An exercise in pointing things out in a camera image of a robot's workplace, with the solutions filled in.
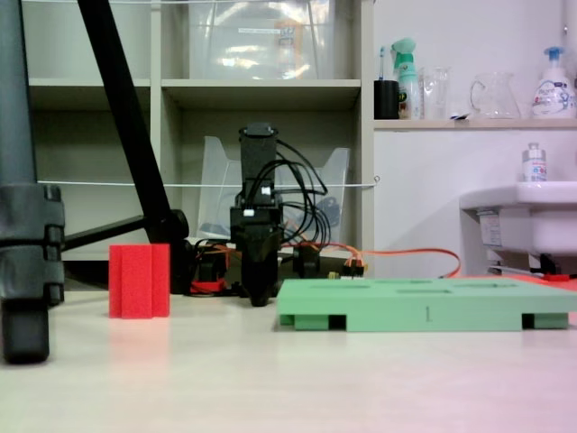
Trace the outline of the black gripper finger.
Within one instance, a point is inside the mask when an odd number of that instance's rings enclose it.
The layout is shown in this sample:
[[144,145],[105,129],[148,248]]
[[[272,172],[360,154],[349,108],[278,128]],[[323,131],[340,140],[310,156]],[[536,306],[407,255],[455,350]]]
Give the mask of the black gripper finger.
[[242,252],[242,285],[254,307],[261,305],[261,285],[259,283],[259,245],[248,242]]
[[278,250],[279,233],[272,233],[261,247],[261,293],[259,294],[259,306],[268,304],[271,297],[277,293],[278,283]]

